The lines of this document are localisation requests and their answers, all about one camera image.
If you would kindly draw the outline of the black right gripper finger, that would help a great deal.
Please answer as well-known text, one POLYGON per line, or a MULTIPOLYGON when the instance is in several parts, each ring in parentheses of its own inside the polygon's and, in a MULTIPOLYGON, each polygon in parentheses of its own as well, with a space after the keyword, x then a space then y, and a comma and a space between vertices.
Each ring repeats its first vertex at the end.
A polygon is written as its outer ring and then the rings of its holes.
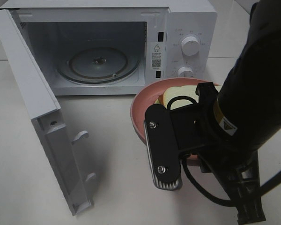
POLYGON ((266 221, 261 197, 255 193, 260 187, 259 164, 252 161, 237 167, 211 167, 220 185, 235 203, 239 223, 257 223, 266 221))

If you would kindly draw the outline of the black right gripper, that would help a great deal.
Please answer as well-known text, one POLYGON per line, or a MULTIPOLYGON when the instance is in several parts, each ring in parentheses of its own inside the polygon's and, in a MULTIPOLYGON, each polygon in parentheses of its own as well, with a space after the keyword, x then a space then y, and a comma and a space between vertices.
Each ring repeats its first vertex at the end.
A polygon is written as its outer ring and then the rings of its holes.
POLYGON ((217 150, 228 147, 224 141, 226 133, 219 127, 214 118, 213 102, 217 98, 219 86, 211 82, 197 85, 196 94, 206 98, 203 103, 196 103, 191 97, 175 97, 167 105, 174 129, 179 160, 189 156, 192 151, 204 154, 207 164, 215 167, 237 167, 252 161, 258 162, 258 153, 232 152, 221 155, 217 150), (176 100, 186 99, 192 102, 180 108, 171 110, 171 104, 176 100))

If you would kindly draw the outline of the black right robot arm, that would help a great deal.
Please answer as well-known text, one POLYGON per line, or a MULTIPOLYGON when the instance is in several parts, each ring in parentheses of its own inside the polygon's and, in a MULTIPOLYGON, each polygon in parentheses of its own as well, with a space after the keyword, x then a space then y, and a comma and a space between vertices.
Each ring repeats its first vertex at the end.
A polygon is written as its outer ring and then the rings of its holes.
POLYGON ((265 221, 261 197, 281 184, 281 170, 261 184, 258 163, 258 149, 281 129, 281 0, 252 6, 246 44, 221 90, 201 83, 196 91, 198 104, 171 112, 187 178, 212 202, 235 207, 240 225, 265 221), (198 155, 228 200, 194 179, 187 153, 198 155))

